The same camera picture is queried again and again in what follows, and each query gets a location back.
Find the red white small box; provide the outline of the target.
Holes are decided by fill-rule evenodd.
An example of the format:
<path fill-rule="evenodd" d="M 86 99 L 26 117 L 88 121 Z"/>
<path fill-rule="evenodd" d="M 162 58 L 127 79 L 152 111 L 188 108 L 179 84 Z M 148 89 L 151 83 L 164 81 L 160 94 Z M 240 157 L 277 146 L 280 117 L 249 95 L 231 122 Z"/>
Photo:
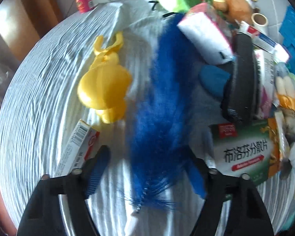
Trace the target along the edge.
<path fill-rule="evenodd" d="M 76 124 L 60 158 L 54 177 L 68 175 L 72 170 L 81 168 L 93 153 L 93 147 L 100 132 L 83 120 Z"/>

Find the pink white medicine box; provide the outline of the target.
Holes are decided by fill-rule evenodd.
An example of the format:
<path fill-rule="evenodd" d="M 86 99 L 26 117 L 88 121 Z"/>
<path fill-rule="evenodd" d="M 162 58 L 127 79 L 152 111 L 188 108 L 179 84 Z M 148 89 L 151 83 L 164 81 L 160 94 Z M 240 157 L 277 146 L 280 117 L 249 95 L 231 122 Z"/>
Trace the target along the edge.
<path fill-rule="evenodd" d="M 270 115 L 274 94 L 273 55 L 262 49 L 254 49 L 257 65 L 256 119 Z"/>

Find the brown bear plush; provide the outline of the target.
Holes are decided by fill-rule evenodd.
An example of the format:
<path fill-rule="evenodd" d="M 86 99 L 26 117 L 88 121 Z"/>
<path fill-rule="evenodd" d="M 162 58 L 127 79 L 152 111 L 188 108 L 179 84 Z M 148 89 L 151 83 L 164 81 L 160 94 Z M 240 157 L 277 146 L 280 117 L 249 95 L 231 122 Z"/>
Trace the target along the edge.
<path fill-rule="evenodd" d="M 229 23 L 239 25 L 244 21 L 252 25 L 252 15 L 260 11 L 256 6 L 257 1 L 258 0 L 213 0 L 212 5 L 215 10 L 222 12 Z"/>

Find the blue feather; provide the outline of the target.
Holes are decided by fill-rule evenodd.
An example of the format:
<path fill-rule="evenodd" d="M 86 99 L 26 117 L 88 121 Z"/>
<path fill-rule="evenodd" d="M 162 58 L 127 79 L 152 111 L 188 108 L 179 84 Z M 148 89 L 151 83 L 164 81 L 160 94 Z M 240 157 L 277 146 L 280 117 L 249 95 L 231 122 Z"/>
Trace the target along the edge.
<path fill-rule="evenodd" d="M 168 18 L 158 39 L 150 84 L 137 108 L 129 142 L 130 203 L 135 213 L 174 205 L 163 192 L 180 179 L 189 158 L 195 65 L 201 58 L 178 27 L 183 17 L 176 13 Z"/>

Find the red white toothpaste box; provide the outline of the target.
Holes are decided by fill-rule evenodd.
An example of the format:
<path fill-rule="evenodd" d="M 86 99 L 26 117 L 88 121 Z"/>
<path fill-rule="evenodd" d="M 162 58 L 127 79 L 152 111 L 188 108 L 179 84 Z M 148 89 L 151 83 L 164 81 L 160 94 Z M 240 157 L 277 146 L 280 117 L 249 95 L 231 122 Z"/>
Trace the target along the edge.
<path fill-rule="evenodd" d="M 250 38 L 252 39 L 252 43 L 255 46 L 272 54 L 276 63 L 287 63 L 290 59 L 289 53 L 281 44 L 276 43 L 271 38 L 260 32 L 253 26 L 249 25 L 248 23 L 242 21 L 240 24 L 239 32 L 250 36 Z"/>

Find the white paper roll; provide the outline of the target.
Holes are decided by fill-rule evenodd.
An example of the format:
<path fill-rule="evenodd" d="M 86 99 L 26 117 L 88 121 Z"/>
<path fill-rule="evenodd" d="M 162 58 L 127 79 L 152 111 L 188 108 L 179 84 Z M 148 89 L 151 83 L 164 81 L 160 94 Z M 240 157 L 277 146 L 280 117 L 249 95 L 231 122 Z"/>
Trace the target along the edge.
<path fill-rule="evenodd" d="M 268 19 L 261 13 L 252 14 L 253 27 L 264 35 L 268 35 Z"/>

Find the black comb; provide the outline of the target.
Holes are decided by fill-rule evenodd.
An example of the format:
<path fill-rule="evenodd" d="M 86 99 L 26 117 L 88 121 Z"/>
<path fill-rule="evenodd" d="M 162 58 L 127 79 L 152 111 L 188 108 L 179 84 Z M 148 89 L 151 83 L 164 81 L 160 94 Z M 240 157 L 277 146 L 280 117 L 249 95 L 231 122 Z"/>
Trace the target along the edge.
<path fill-rule="evenodd" d="M 234 48 L 236 57 L 221 101 L 222 116 L 231 123 L 247 124 L 257 106 L 257 66 L 251 37 L 236 34 Z"/>

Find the yellow plastic toy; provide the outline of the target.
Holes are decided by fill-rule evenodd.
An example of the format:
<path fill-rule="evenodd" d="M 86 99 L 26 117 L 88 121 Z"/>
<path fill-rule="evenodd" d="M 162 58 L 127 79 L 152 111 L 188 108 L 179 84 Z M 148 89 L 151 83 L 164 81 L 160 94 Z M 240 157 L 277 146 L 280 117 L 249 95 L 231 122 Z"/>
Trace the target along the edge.
<path fill-rule="evenodd" d="M 118 52 L 124 45 L 121 31 L 115 35 L 115 42 L 103 48 L 104 36 L 97 36 L 94 42 L 95 59 L 82 76 L 77 95 L 80 102 L 91 109 L 106 124 L 121 120 L 127 110 L 126 94 L 132 83 L 132 75 L 120 64 Z"/>

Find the green ibuprofen medicine box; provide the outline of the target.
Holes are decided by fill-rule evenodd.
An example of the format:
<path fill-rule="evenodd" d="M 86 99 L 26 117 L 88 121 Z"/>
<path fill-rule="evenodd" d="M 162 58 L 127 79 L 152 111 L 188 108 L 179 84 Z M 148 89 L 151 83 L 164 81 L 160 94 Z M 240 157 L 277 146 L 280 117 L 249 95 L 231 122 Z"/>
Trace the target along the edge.
<path fill-rule="evenodd" d="M 249 125 L 210 125 L 207 151 L 222 174 L 248 174 L 260 185 L 280 170 L 277 123 L 274 118 L 255 120 Z"/>

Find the light blue tablecloth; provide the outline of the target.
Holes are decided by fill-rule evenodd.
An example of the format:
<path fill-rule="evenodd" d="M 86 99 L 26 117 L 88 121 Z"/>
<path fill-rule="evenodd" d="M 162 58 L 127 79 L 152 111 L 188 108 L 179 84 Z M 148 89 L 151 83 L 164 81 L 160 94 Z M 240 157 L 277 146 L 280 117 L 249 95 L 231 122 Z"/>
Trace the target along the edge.
<path fill-rule="evenodd" d="M 71 15 L 41 39 L 21 63 L 9 85 L 0 109 L 0 191 L 14 225 L 18 227 L 26 204 L 43 174 L 54 176 L 67 141 L 80 119 L 100 124 L 93 110 L 77 97 L 77 86 L 94 59 L 93 42 L 104 35 L 104 45 L 123 31 L 121 65 L 128 68 L 133 83 L 128 92 L 126 121 L 99 125 L 95 147 L 106 144 L 111 162 L 99 191 L 88 199 L 92 218 L 101 235 L 124 235 L 133 207 L 128 154 L 129 127 L 136 104 L 149 84 L 150 65 L 157 39 L 167 19 L 152 11 L 146 0 L 123 0 L 98 5 L 88 13 Z M 194 62 L 195 104 L 190 125 L 190 146 L 204 155 L 202 132 L 224 122 L 219 102 L 198 81 L 202 63 Z M 280 180 L 276 174 L 257 187 L 278 233 L 295 219 L 295 173 Z M 134 235 L 190 235 L 204 203 L 186 174 L 165 192 L 177 206 L 172 210 L 148 208 L 139 216 Z"/>

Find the red white tissue pack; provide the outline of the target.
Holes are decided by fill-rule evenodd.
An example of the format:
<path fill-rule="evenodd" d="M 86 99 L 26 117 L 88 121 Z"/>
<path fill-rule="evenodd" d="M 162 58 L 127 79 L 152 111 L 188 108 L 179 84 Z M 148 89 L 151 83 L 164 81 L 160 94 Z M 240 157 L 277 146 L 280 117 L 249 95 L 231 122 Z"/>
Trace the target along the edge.
<path fill-rule="evenodd" d="M 232 32 L 210 4 L 192 7 L 177 26 L 209 65 L 234 59 Z"/>

